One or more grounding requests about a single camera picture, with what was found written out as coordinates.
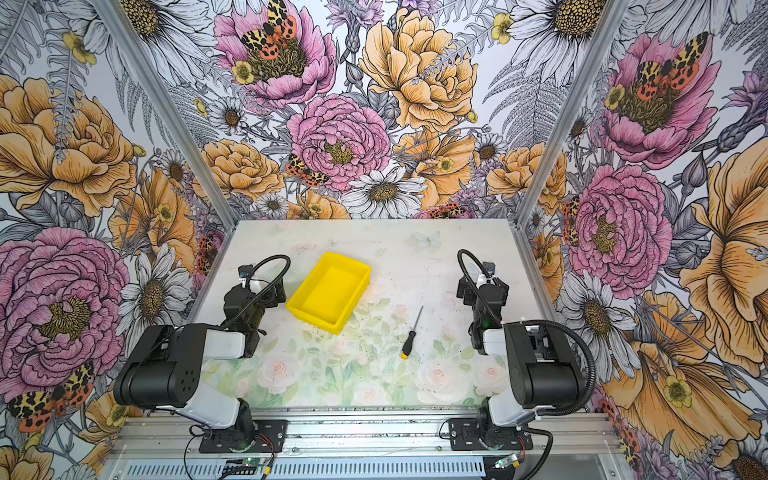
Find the black yellow handled screwdriver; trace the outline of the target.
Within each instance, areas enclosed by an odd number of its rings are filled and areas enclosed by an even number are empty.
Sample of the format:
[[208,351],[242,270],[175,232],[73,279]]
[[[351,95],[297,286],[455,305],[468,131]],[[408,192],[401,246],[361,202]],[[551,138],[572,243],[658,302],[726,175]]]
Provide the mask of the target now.
[[423,311],[424,311],[424,306],[421,306],[417,313],[416,320],[414,321],[412,328],[409,330],[406,340],[402,345],[402,348],[400,351],[400,358],[403,360],[407,360],[412,353],[414,340],[417,334],[417,328],[421,320],[421,317],[423,315]]

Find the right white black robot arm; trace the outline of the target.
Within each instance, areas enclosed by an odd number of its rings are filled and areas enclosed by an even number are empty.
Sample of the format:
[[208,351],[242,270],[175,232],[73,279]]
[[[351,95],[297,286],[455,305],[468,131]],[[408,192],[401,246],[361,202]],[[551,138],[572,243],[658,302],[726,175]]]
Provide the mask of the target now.
[[471,345],[504,362],[508,385],[486,396],[476,419],[448,421],[451,449],[529,449],[527,428],[533,421],[570,415],[589,400],[596,383],[594,358],[575,331],[557,322],[503,322],[509,286],[493,275],[490,263],[481,264],[475,276],[463,262],[459,267],[456,297],[472,308]]

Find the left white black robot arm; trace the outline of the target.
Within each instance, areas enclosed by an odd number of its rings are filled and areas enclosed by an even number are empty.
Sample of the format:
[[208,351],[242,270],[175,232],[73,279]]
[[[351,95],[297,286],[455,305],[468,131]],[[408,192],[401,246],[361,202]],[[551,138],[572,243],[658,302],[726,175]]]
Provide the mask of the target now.
[[113,384],[122,406],[173,412],[197,423],[214,448],[278,452],[277,438],[253,419],[248,402],[223,394],[201,379],[209,360],[248,359],[266,332],[268,309],[287,301],[283,277],[291,266],[285,254],[269,256],[240,272],[241,280],[224,295],[218,325],[189,323],[151,326],[125,361]]

